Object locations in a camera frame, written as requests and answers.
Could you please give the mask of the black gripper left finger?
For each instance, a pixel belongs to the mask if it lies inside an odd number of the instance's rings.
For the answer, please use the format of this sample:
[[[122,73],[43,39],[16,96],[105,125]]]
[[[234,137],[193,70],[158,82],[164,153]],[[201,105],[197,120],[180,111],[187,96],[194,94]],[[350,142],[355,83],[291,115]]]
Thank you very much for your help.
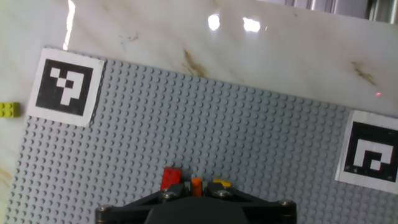
[[[95,224],[99,223],[144,223],[156,206],[191,196],[191,183],[172,184],[135,202],[117,207],[100,205],[95,209]]]

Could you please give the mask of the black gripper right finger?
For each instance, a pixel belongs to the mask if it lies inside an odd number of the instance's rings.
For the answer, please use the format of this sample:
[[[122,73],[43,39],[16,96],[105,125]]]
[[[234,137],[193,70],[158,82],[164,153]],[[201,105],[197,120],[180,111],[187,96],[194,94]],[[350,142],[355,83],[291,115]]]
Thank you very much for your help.
[[[297,223],[297,204],[293,200],[269,202],[214,182],[207,182],[202,189],[202,196],[223,202],[224,207],[233,205],[240,209],[249,223]]]

